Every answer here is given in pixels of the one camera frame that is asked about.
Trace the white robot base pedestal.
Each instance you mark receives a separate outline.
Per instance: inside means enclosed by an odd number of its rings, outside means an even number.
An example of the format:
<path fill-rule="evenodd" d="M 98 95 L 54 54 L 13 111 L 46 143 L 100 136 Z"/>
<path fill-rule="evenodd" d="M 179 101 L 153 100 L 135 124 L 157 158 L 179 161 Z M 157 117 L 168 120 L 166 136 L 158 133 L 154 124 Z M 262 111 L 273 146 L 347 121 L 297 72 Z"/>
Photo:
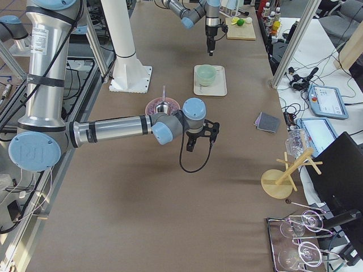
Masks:
<path fill-rule="evenodd" d="M 137 58 L 126 2 L 104 0 L 101 3 L 116 54 L 109 90 L 145 94 L 152 67 L 144 66 Z"/>

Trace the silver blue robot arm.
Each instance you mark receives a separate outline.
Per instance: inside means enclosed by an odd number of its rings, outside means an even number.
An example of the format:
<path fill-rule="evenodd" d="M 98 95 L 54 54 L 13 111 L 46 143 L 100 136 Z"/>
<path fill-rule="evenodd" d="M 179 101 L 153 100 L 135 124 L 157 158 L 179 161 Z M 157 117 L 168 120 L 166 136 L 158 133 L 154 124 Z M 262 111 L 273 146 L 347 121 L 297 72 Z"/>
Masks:
<path fill-rule="evenodd" d="M 11 161 L 27 171 L 44 171 L 61 155 L 85 143 L 153 134 L 160 144 L 178 136 L 199 136 L 206 128 L 206 106 L 196 97 L 171 114 L 156 113 L 93 122 L 61 117 L 70 34 L 81 21 L 83 1 L 28 1 L 32 22 L 26 112 L 9 143 Z"/>
<path fill-rule="evenodd" d="M 173 0 L 161 1 L 161 5 L 157 4 L 156 1 L 154 3 L 157 7 L 170 10 L 177 15 L 186 29 L 192 28 L 199 20 L 205 18 L 207 52 L 210 56 L 213 55 L 218 30 L 221 28 L 224 33 L 227 32 L 227 25 L 219 17 L 221 1 L 197 1 L 194 8 L 186 8 L 183 2 Z"/>

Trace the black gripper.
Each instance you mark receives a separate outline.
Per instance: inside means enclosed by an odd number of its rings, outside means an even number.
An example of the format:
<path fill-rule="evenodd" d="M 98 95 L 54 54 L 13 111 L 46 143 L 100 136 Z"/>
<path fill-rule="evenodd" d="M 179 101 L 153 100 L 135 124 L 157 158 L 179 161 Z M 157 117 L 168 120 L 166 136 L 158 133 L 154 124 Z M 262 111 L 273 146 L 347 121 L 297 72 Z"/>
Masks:
<path fill-rule="evenodd" d="M 193 152 L 197 139 L 199 138 L 199 135 L 194 133 L 186 133 L 186 135 L 188 137 L 186 150 L 188 152 Z"/>
<path fill-rule="evenodd" d="M 206 25 L 205 34 L 206 34 L 207 52 L 209 53 L 209 56 L 213 56 L 213 52 L 216 46 L 216 41 L 214 38 L 217 35 L 217 27 Z"/>

